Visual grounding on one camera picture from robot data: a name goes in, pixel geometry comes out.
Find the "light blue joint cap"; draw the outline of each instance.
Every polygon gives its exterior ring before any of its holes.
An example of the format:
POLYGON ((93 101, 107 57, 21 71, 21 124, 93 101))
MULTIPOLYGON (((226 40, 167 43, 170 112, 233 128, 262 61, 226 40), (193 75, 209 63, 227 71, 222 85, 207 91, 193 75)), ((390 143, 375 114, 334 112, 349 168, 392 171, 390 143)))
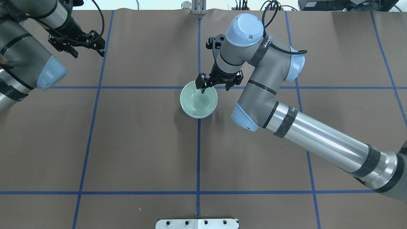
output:
POLYGON ((48 90, 58 83, 66 75, 65 66, 52 55, 39 75, 37 87, 42 90, 48 90))
POLYGON ((257 43, 263 37, 263 24, 249 13, 237 15, 228 30, 226 39, 238 47, 247 47, 257 43))
POLYGON ((234 123, 237 125, 255 132, 258 129, 258 125, 247 115, 247 113, 243 110, 243 108, 236 103, 236 106, 233 109, 232 115, 230 116, 234 123))
MULTIPOLYGON (((298 52, 293 47, 289 46, 291 52, 298 52)), ((305 64, 305 57, 304 55, 291 55, 291 63, 290 63, 290 70, 288 71, 287 77, 284 81, 292 82, 294 81, 298 74, 301 72, 302 68, 305 64)))

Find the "blue tape grid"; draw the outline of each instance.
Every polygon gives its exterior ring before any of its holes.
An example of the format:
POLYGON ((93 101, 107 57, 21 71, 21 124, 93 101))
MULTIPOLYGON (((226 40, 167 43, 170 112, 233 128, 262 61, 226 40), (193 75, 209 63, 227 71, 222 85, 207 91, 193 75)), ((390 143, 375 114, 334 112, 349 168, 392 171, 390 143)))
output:
MULTIPOLYGON (((102 68, 101 68, 101 74, 100 74, 100 77, 99 77, 99 84, 98 84, 98 87, 101 87, 101 86, 102 86, 103 71, 104 71, 104 69, 105 69, 105 63, 106 63, 107 52, 108 52, 108 49, 109 49, 109 39, 110 39, 110 32, 112 31, 113 17, 114 17, 114 11, 112 11, 112 14, 111 14, 111 16, 110 16, 109 32, 107 33, 106 46, 105 46, 105 56, 103 57, 103 62, 102 62, 102 68)), ((88 164, 89 149, 90 149, 90 143, 91 143, 91 141, 92 141, 93 126, 94 126, 94 124, 95 124, 96 111, 97 111, 97 109, 98 109, 98 102, 99 102, 100 91, 101 91, 101 89, 98 88, 97 93, 96 93, 95 106, 94 106, 94 108, 93 108, 92 122, 91 122, 91 124, 90 124, 90 131, 89 131, 89 137, 88 137, 88 145, 86 146, 85 160, 84 160, 84 162, 83 162, 81 183, 80 183, 80 185, 79 185, 79 193, 78 193, 78 199, 77 199, 77 204, 76 204, 76 208, 75 208, 74 220, 73 220, 73 223, 72 223, 72 229, 75 229, 75 228, 76 228, 76 222, 77 222, 77 219, 78 219, 79 206, 80 206, 81 197, 82 197, 83 182, 84 182, 84 180, 85 180, 86 165, 88 164)))
MULTIPOLYGON (((307 90, 307 89, 376 89, 376 90, 394 90, 394 93, 397 98, 397 102, 399 104, 402 116, 404 118, 405 125, 407 126, 407 119, 405 116, 405 112, 400 100, 400 97, 398 95, 397 90, 406 90, 407 87, 397 87, 394 83, 394 79, 392 76, 392 73, 390 71, 386 55, 384 53, 383 47, 381 45, 381 41, 379 38, 379 34, 377 31, 376 23, 374 20, 374 15, 373 12, 370 12, 371 18, 372 18, 372 23, 373 27, 376 33, 376 38, 378 41, 378 45, 380 48, 380 51, 383 56, 383 60, 385 62, 387 72, 389 74, 390 81, 392 83, 391 87, 359 87, 359 86, 299 86, 298 80, 295 80, 295 86, 282 86, 281 89, 295 89, 297 91, 297 97, 298 97, 298 103, 299 103, 299 109, 302 112, 302 103, 301 103, 301 97, 300 97, 300 89, 301 90, 307 90)), ((81 196, 82 195, 196 195, 197 197, 197 217, 200 215, 200 195, 241 195, 241 194, 249 194, 249 195, 258 195, 258 194, 312 194, 314 198, 314 206, 315 206, 315 214, 316 214, 316 219, 317 219, 317 226, 318 229, 321 228, 320 225, 320 220, 319 220, 319 212, 318 212, 318 205, 317 205, 317 194, 367 194, 367 193, 374 193, 372 190, 315 190, 315 184, 314 184, 314 179, 313 179, 313 171, 312 171, 312 164, 311 164, 311 159, 309 152, 307 152, 307 160, 308 160, 308 165, 309 165, 309 173, 310 173, 310 180, 311 180, 311 187, 312 190, 304 190, 304 191, 201 191, 200 190, 200 149, 201 149, 201 120, 198 119, 198 124, 197 124, 197 190, 196 191, 157 191, 157 192, 84 192, 83 191, 83 182, 85 178, 85 172, 86 172, 86 165, 88 161, 88 155, 89 155, 89 149, 90 149, 90 144, 92 140, 92 133, 93 133, 93 126, 94 126, 94 121, 96 117, 96 110, 97 110, 97 105, 98 105, 98 100, 99 100, 99 95, 100 95, 100 89, 182 89, 183 86, 102 86, 102 78, 103 78, 103 71, 105 67, 105 61, 106 61, 106 56, 107 56, 107 50, 108 50, 108 44, 109 44, 109 39, 110 39, 110 32, 112 28, 112 22, 113 22, 113 17, 114 17, 114 11, 112 11, 111 19, 110 19, 110 27, 107 35, 107 40, 106 40, 106 53, 103 58, 103 63, 102 63, 102 68, 101 68, 101 73, 100 73, 100 78, 99 78, 99 84, 98 86, 54 86, 53 89, 97 89, 97 94, 96 94, 96 99, 95 99, 95 105, 94 105, 94 111, 93 111, 93 116, 92 116, 92 122, 91 122, 91 127, 90 127, 90 132, 89 132, 89 137, 88 137, 88 144, 86 148, 86 153, 85 153, 85 160, 83 163, 83 170, 82 170, 82 175, 81 175, 81 182, 80 182, 80 187, 78 192, 59 192, 59 191, 0 191, 0 195, 77 195, 77 205, 75 208, 75 215, 74 215, 74 220, 72 224, 72 228, 74 229, 76 227, 76 222, 77 222, 77 217, 79 214, 79 206, 80 206, 80 201, 81 201, 81 196)), ((286 17, 286 24, 287 24, 287 33, 288 33, 288 38, 289 38, 289 44, 292 46, 291 42, 291 34, 290 34, 290 28, 289 28, 289 20, 288 20, 288 15, 287 12, 285 12, 285 17, 286 17)), ((198 19, 198 39, 197 39, 197 49, 198 49, 198 73, 201 72, 201 49, 200 49, 200 43, 201 43, 201 18, 198 19)), ((216 86, 216 89, 224 89, 222 86, 216 86)), ((231 89, 244 89, 244 86, 235 86, 232 87, 231 89)))
MULTIPOLYGON (((289 24, 289 21, 288 21, 288 14, 287 14, 287 11, 284 11, 284 13, 285 13, 285 21, 286 21, 286 24, 287 24, 288 41, 290 43, 290 46, 292 47, 293 45, 292 45, 292 41, 291 41, 290 24, 289 24)), ((298 105, 300 106, 299 107, 300 112, 302 112, 300 88, 299 88, 297 78, 295 79, 295 87, 296 87, 296 90, 297 90, 298 105)), ((321 221, 319 220, 318 201, 317 201, 317 195, 316 195, 316 192, 315 192, 315 183, 314 183, 314 175, 313 175, 313 172, 312 172, 311 157, 310 157, 308 151, 306 152, 306 155, 307 155, 307 160, 308 160, 309 177, 310 177, 310 180, 311 180, 312 196, 313 196, 313 199, 314 199, 314 209, 315 209, 315 217, 316 217, 316 220, 317 220, 317 227, 318 227, 318 229, 321 229, 321 221)))

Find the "light green bowl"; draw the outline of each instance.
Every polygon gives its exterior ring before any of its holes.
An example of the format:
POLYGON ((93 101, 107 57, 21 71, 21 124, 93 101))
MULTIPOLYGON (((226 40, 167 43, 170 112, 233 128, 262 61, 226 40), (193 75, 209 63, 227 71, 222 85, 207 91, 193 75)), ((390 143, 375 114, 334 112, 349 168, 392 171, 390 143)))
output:
POLYGON ((218 93, 215 88, 207 88, 201 93, 195 86, 195 81, 185 85, 179 97, 182 110, 192 118, 203 119, 214 112, 218 104, 218 93))

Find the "metal plate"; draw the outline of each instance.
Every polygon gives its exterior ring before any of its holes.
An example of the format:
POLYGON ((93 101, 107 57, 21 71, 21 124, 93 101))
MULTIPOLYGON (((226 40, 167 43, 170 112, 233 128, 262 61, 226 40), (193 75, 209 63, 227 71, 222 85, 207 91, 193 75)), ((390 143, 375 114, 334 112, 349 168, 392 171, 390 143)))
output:
POLYGON ((238 219, 159 220, 155 229, 239 229, 238 219))

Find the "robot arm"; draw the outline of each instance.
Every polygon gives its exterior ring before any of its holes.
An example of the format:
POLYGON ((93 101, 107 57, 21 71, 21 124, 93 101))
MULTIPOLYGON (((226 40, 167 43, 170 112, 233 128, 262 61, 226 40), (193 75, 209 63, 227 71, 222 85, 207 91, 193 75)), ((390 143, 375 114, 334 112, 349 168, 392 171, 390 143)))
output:
POLYGON ((398 154, 382 152, 353 139, 274 99, 283 81, 293 81, 304 65, 304 52, 263 36, 263 25, 253 15, 236 16, 226 32, 213 42, 215 63, 209 76, 200 73, 196 82, 202 91, 215 84, 236 81, 244 62, 255 66, 233 112, 239 126, 270 130, 312 152, 382 195, 407 201, 407 142, 398 154))
POLYGON ((85 34, 71 16, 72 7, 83 1, 61 2, 0 0, 0 55, 7 60, 0 64, 0 113, 27 97, 34 88, 47 90, 54 86, 67 72, 19 22, 27 18, 38 21, 49 31, 48 41, 58 51, 78 57, 73 47, 84 46, 104 56, 105 41, 101 35, 96 31, 85 34))

